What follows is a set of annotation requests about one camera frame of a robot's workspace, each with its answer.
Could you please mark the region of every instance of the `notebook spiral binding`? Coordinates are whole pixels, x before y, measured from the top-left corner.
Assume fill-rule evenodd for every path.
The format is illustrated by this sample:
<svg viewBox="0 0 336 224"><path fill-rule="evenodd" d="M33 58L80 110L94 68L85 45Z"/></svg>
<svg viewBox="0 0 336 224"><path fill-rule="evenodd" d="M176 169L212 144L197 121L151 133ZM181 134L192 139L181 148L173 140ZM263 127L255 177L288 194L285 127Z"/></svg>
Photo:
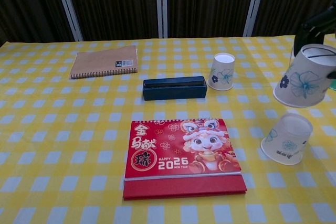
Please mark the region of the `notebook spiral binding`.
<svg viewBox="0 0 336 224"><path fill-rule="evenodd" d="M186 120L218 120L217 118L193 118L193 119L173 119L173 120L144 120L135 121L136 123L155 123L155 122L182 122Z"/></svg>
<svg viewBox="0 0 336 224"><path fill-rule="evenodd" d="M88 77L112 76L114 74L136 73L137 71L138 71L137 68L124 68L124 69L109 70L109 71L76 73L76 74L70 75L70 78L79 79L79 78L88 78Z"/></svg>

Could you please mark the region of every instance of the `dark blue box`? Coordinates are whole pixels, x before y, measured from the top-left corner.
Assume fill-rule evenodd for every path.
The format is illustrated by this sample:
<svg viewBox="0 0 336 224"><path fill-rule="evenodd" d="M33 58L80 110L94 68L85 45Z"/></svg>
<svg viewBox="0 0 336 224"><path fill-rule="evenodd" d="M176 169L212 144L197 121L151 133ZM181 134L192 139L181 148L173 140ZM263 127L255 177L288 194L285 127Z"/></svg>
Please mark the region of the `dark blue box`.
<svg viewBox="0 0 336 224"><path fill-rule="evenodd" d="M203 76L144 80L142 87L145 101L205 98L206 90Z"/></svg>

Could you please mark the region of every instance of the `chinese characters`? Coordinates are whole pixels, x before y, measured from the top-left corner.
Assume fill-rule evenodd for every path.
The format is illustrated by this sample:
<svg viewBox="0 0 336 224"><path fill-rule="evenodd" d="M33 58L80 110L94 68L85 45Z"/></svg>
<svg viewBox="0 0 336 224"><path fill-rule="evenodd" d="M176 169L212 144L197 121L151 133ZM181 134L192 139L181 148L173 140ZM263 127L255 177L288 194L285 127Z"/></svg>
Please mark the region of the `chinese characters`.
<svg viewBox="0 0 336 224"><path fill-rule="evenodd" d="M142 149L142 150L149 150L149 149L156 149L156 139L152 140L142 140L142 137L136 136L132 139L132 148L135 148L136 150Z"/></svg>
<svg viewBox="0 0 336 224"><path fill-rule="evenodd" d="M281 156L284 156L284 157L288 157L288 159L290 159L291 157L293 157L293 155L291 155L291 154L287 154L287 153L285 153L285 152L281 152L281 151L277 151L277 154L279 154L279 155L281 155Z"/></svg>
<svg viewBox="0 0 336 224"><path fill-rule="evenodd" d="M146 130L149 129L148 126L143 125L143 124L139 124L137 127L134 128L136 130L136 135L137 136L145 136L147 135Z"/></svg>
<svg viewBox="0 0 336 224"><path fill-rule="evenodd" d="M135 163L134 164L140 164L142 166L149 166L149 164L152 162L150 160L150 156L151 154L144 151L143 153L139 154L139 155L136 155L135 158Z"/></svg>

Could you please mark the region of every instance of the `flower pattern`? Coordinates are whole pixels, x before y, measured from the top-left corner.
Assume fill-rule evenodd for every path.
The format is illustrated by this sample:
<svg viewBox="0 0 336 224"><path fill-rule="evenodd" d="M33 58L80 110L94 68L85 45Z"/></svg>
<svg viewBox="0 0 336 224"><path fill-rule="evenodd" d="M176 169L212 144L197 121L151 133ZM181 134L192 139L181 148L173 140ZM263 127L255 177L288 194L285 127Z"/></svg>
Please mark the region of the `flower pattern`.
<svg viewBox="0 0 336 224"><path fill-rule="evenodd" d="M155 120L153 121L154 124L158 124L158 125L163 125L164 124L164 120Z"/></svg>
<svg viewBox="0 0 336 224"><path fill-rule="evenodd" d="M233 69L224 69L222 72L217 74L219 81L222 84L229 84L233 76Z"/></svg>
<svg viewBox="0 0 336 224"><path fill-rule="evenodd" d="M280 87L286 88L288 86L288 83L289 83L288 77L287 75L285 75L280 81Z"/></svg>
<svg viewBox="0 0 336 224"><path fill-rule="evenodd" d="M211 68L211 70L210 70L210 74L214 75L214 74L215 74L215 71L216 71L215 68Z"/></svg>
<svg viewBox="0 0 336 224"><path fill-rule="evenodd" d="M160 134L163 133L163 130L162 129L156 129L155 133L156 133L156 135L160 135Z"/></svg>
<svg viewBox="0 0 336 224"><path fill-rule="evenodd" d="M218 81L218 77L217 77L217 76L212 76L211 79L212 79L212 82L213 82L213 83L215 83L215 82Z"/></svg>
<svg viewBox="0 0 336 224"><path fill-rule="evenodd" d="M173 134L168 135L168 139L169 139L170 141L175 140L175 135L173 135Z"/></svg>
<svg viewBox="0 0 336 224"><path fill-rule="evenodd" d="M294 66L294 62L292 62L291 65L289 65L288 70L290 70L293 66Z"/></svg>
<svg viewBox="0 0 336 224"><path fill-rule="evenodd" d="M271 142L274 138L278 136L278 132L274 129L272 129L269 133L268 136L266 137L265 141L266 142Z"/></svg>
<svg viewBox="0 0 336 224"><path fill-rule="evenodd" d="M170 148L170 144L168 142L163 142L160 144L160 146L164 149L164 150L168 150Z"/></svg>
<svg viewBox="0 0 336 224"><path fill-rule="evenodd" d="M319 89L320 78L312 71L307 71L302 74L297 72L290 76L291 90L296 97L303 96L307 98L307 94L314 94Z"/></svg>
<svg viewBox="0 0 336 224"><path fill-rule="evenodd" d="M171 130L171 131L177 131L180 129L180 126L178 126L176 123L171 123L170 125L168 125L168 128Z"/></svg>
<svg viewBox="0 0 336 224"><path fill-rule="evenodd" d="M297 147L298 145L291 140L286 140L286 141L283 141L282 143L282 148L285 151L295 151Z"/></svg>

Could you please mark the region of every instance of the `upside-down paper cup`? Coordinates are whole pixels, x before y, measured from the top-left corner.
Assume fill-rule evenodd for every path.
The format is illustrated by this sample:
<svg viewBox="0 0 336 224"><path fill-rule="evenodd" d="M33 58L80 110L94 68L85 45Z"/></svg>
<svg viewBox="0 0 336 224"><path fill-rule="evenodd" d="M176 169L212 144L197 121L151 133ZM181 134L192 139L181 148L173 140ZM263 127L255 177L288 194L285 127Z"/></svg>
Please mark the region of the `upside-down paper cup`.
<svg viewBox="0 0 336 224"><path fill-rule="evenodd" d="M216 90L229 90L233 86L235 57L231 54L216 54L208 78L208 85Z"/></svg>
<svg viewBox="0 0 336 224"><path fill-rule="evenodd" d="M303 116L287 113L261 142L262 151L269 158L284 165L295 165L302 160L313 127Z"/></svg>
<svg viewBox="0 0 336 224"><path fill-rule="evenodd" d="M305 108L324 99L336 71L336 48L309 44L301 48L294 61L273 90L274 97L284 105Z"/></svg>

